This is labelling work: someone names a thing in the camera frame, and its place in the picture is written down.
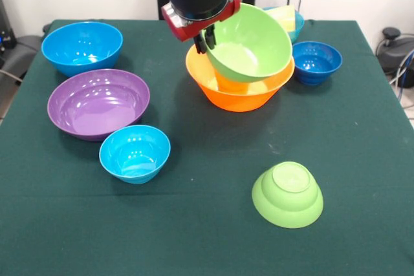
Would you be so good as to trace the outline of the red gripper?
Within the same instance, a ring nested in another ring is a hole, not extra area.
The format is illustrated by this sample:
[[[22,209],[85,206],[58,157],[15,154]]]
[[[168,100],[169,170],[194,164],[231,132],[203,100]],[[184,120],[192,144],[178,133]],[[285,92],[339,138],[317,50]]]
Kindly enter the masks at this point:
[[[215,25],[214,23],[224,20],[236,14],[241,7],[241,0],[226,0],[223,9],[208,19],[200,21],[187,19],[178,15],[178,11],[168,2],[161,8],[162,15],[174,35],[181,41],[193,38],[198,54],[205,54],[207,45],[215,48]]]

